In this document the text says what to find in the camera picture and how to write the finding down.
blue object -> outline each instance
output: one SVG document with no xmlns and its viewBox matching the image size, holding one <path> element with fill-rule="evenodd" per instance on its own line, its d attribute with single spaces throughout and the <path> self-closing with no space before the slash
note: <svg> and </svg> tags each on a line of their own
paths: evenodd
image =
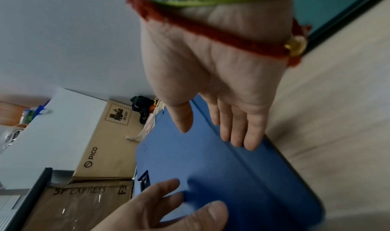
<svg viewBox="0 0 390 231">
<path fill-rule="evenodd" d="M 185 203 L 163 220 L 188 215 L 222 200 L 229 210 L 225 230 L 306 230 L 324 215 L 318 198 L 265 138 L 256 151 L 235 148 L 219 137 L 207 103 L 191 101 L 194 123 L 182 134 L 167 110 L 137 148 L 138 180 L 154 184 L 180 179 Z"/>
</svg>

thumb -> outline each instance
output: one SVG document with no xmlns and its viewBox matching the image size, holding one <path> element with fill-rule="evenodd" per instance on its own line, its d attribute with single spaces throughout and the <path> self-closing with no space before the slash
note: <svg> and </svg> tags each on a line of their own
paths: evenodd
<svg viewBox="0 0 390 231">
<path fill-rule="evenodd" d="M 166 106 L 172 117 L 173 122 L 176 124 L 178 129 L 183 133 L 188 132 L 192 127 L 192 123 L 194 120 L 190 103 L 185 102 L 176 106 Z"/>
<path fill-rule="evenodd" d="M 221 231 L 228 222 L 228 208 L 214 201 L 162 231 Z"/>
</svg>

gold bead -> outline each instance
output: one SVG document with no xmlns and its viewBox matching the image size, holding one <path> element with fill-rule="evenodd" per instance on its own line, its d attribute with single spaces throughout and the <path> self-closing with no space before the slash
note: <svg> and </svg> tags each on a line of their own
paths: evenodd
<svg viewBox="0 0 390 231">
<path fill-rule="evenodd" d="M 284 45 L 290 51 L 291 57 L 298 57 L 303 54 L 308 45 L 304 36 L 292 36 Z"/>
</svg>

hand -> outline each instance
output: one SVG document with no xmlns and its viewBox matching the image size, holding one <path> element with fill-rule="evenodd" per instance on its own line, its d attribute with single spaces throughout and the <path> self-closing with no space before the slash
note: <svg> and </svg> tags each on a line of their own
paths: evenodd
<svg viewBox="0 0 390 231">
<path fill-rule="evenodd" d="M 179 187 L 178 179 L 154 184 L 123 204 L 92 231 L 221 231 L 228 221 L 223 202 L 207 204 L 195 213 L 168 222 L 160 222 L 183 202 L 181 192 L 164 197 Z"/>
<path fill-rule="evenodd" d="M 293 0 L 172 11 L 254 41 L 283 44 L 291 35 Z M 147 78 L 182 132 L 192 126 L 189 101 L 199 93 L 224 141 L 256 149 L 287 59 L 259 56 L 153 20 L 141 20 L 141 42 Z"/>
</svg>

finger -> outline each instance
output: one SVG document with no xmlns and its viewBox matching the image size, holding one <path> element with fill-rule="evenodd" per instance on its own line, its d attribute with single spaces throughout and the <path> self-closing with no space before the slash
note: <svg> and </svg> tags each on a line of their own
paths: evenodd
<svg viewBox="0 0 390 231">
<path fill-rule="evenodd" d="M 183 203 L 183 193 L 177 192 L 171 196 L 163 198 L 154 208 L 154 221 L 152 227 L 157 225 L 161 219 L 171 213 L 174 209 L 178 208 Z"/>
<path fill-rule="evenodd" d="M 214 201 L 161 231 L 221 231 L 227 222 L 228 208 Z"/>
<path fill-rule="evenodd" d="M 218 100 L 214 95 L 201 94 L 202 98 L 207 102 L 208 110 L 210 111 L 210 117 L 214 125 L 219 126 L 221 121 L 219 120 Z"/>
<path fill-rule="evenodd" d="M 179 217 L 179 218 L 175 218 L 173 220 L 169 220 L 169 221 L 165 221 L 165 222 L 160 222 L 156 226 L 156 228 L 161 229 L 161 228 L 165 228 L 165 227 L 171 226 L 172 224 L 175 224 L 175 223 L 177 223 L 178 221 L 180 221 L 180 220 L 182 220 L 184 218 L 185 218 L 185 216 Z"/>
<path fill-rule="evenodd" d="M 244 139 L 244 146 L 249 151 L 254 151 L 263 139 L 268 122 L 268 111 L 264 114 L 248 114 L 248 130 Z"/>
<path fill-rule="evenodd" d="M 141 204 L 148 204 L 149 207 L 154 207 L 165 195 L 176 190 L 179 185 L 179 179 L 170 179 L 153 184 L 136 197 L 137 201 L 140 201 Z"/>
<path fill-rule="evenodd" d="M 247 133 L 248 119 L 247 114 L 237 107 L 232 106 L 233 127 L 230 141 L 235 147 L 241 147 L 244 143 Z"/>
<path fill-rule="evenodd" d="M 188 132 L 194 120 L 190 103 L 185 102 L 176 106 L 167 105 L 167 108 L 178 129 L 183 133 Z"/>
<path fill-rule="evenodd" d="M 232 108 L 224 101 L 218 100 L 218 109 L 221 120 L 221 138 L 223 141 L 230 141 L 233 125 Z"/>
</svg>

